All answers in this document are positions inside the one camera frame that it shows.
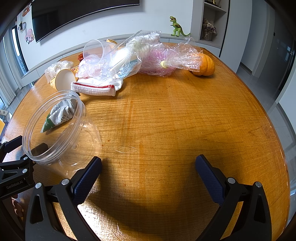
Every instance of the television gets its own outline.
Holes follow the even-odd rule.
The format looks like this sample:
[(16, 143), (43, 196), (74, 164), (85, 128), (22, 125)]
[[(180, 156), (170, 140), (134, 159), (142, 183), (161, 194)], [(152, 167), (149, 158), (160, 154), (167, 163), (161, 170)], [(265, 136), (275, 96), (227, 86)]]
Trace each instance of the television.
[(36, 42), (82, 17), (136, 5), (140, 5), (140, 0), (35, 0), (31, 11)]

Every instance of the toy dinosaur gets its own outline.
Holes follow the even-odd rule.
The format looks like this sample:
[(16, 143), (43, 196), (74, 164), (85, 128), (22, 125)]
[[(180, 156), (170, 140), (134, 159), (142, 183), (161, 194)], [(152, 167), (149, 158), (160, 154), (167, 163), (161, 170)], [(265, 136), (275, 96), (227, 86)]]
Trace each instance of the toy dinosaur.
[(173, 26), (175, 29), (174, 29), (174, 34), (171, 34), (172, 36), (177, 36), (179, 37), (180, 33), (183, 35), (183, 36), (188, 36), (189, 34), (184, 34), (183, 33), (183, 30), (182, 30), (182, 27), (180, 26), (180, 24), (177, 23), (176, 21), (176, 18), (173, 17), (173, 16), (170, 16), (170, 22), (173, 22), (173, 24), (171, 26)]

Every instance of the flower vase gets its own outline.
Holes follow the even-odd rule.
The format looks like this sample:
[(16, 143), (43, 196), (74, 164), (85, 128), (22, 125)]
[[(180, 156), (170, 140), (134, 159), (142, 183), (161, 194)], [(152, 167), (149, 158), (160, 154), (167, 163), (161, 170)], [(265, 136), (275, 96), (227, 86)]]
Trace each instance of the flower vase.
[(202, 38), (206, 41), (209, 41), (211, 39), (211, 33), (204, 33)]

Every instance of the red trim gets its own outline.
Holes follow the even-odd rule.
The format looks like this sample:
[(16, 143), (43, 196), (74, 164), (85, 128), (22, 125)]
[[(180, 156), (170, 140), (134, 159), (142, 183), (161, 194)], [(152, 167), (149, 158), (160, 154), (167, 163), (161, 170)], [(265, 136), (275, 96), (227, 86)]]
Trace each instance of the red trim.
[(82, 86), (87, 86), (87, 87), (92, 87), (92, 88), (112, 88), (114, 89), (115, 86), (114, 85), (106, 85), (106, 86), (92, 86), (92, 85), (85, 85), (85, 84), (81, 84), (81, 83), (77, 83), (77, 82), (73, 82), (75, 85), (82, 85)]

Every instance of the small pumpkin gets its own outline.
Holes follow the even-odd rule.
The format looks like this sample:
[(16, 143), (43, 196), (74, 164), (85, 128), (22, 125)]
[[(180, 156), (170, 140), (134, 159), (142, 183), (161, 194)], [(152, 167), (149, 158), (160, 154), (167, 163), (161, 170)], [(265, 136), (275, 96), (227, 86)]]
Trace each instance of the small pumpkin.
[(205, 73), (203, 73), (203, 76), (209, 76), (215, 72), (215, 64), (214, 61), (210, 58), (210, 56), (205, 56), (207, 57), (207, 70)]
[(201, 64), (200, 64), (200, 71), (195, 72), (192, 71), (194, 75), (203, 75), (203, 76), (209, 76), (212, 75), (215, 72), (215, 63), (214, 61), (210, 58), (210, 56), (200, 53), (199, 54), (201, 57)]
[(193, 71), (193, 73), (195, 75), (203, 75), (203, 73), (205, 73), (207, 70), (207, 56), (204, 53), (199, 53), (198, 55), (200, 56), (200, 59), (201, 59), (200, 71), (199, 72)]

